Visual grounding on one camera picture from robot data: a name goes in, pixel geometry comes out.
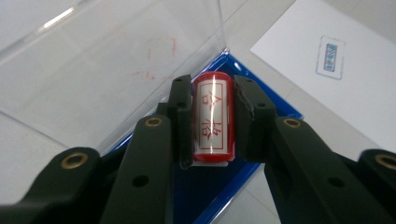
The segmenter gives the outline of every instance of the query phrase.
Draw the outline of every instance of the red mark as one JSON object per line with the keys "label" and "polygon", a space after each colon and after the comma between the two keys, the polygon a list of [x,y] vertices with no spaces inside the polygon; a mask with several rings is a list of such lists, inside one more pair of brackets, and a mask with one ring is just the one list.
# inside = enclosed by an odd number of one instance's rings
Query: red mark
{"label": "red mark", "polygon": [[206,122],[203,122],[202,125],[204,128],[202,129],[202,135],[206,137],[207,140],[209,140],[210,136],[214,134],[215,136],[218,136],[219,133],[221,133],[221,122],[210,122],[209,119],[205,119]]}
{"label": "red mark", "polygon": [[212,110],[212,106],[214,106],[218,101],[221,100],[221,97],[214,95],[211,91],[208,94],[202,97],[202,104],[209,105],[209,109]]}
{"label": "red mark", "polygon": [[147,73],[146,73],[146,78],[147,78],[147,79],[154,80],[154,79],[155,79],[155,76],[152,75],[152,74],[150,73],[150,71],[147,71]]}
{"label": "red mark", "polygon": [[173,38],[171,38],[171,40],[172,40],[172,43],[173,43],[173,45],[172,45],[172,56],[175,56],[175,54],[176,54],[176,49],[177,49],[177,46],[176,46],[176,39],[173,37]]}

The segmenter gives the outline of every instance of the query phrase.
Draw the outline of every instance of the red cylinder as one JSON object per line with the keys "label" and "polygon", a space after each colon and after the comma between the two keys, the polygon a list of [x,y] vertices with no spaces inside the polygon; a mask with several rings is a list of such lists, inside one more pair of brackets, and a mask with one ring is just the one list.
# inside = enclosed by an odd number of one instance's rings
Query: red cylinder
{"label": "red cylinder", "polygon": [[232,161],[233,80],[222,72],[206,72],[193,81],[194,159]]}

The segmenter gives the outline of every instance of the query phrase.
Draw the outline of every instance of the clear plastic box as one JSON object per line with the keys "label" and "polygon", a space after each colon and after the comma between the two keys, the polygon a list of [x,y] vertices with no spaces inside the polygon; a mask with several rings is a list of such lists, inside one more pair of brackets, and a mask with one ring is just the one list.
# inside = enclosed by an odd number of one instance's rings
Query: clear plastic box
{"label": "clear plastic box", "polygon": [[[167,100],[175,77],[220,70],[260,82],[226,49],[222,21],[214,0],[79,1],[0,51],[0,117],[22,130],[12,136],[33,136],[23,143],[44,138],[51,145],[43,146],[59,152],[92,147],[106,155]],[[260,85],[278,112],[301,116]],[[2,139],[4,146],[18,147],[14,143]],[[227,168],[176,170],[175,211],[185,215],[176,221],[210,222],[258,167],[237,158]],[[208,176],[200,169],[218,170]],[[200,188],[194,181],[211,184],[205,197],[189,198]],[[184,206],[199,199],[195,208]]]}

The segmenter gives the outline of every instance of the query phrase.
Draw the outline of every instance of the white surface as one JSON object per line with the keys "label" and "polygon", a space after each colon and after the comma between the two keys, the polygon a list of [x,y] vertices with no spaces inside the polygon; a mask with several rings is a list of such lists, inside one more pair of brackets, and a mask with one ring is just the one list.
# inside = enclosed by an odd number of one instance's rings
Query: white surface
{"label": "white surface", "polygon": [[[396,17],[394,9],[385,15]],[[323,36],[346,43],[337,55],[344,57],[340,80],[316,73]],[[390,97],[396,95],[396,45],[388,38],[324,2],[298,0],[251,50],[382,148],[396,151]]]}

